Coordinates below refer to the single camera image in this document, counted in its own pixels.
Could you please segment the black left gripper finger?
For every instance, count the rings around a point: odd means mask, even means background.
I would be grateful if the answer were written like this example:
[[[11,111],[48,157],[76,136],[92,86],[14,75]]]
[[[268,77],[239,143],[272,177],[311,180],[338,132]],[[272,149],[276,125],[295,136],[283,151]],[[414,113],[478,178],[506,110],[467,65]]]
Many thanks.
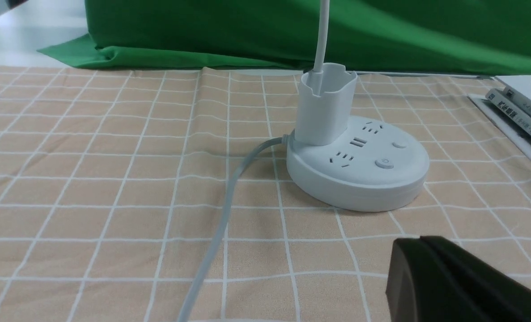
[[[394,240],[385,294],[393,322],[531,322],[531,289],[441,236]]]

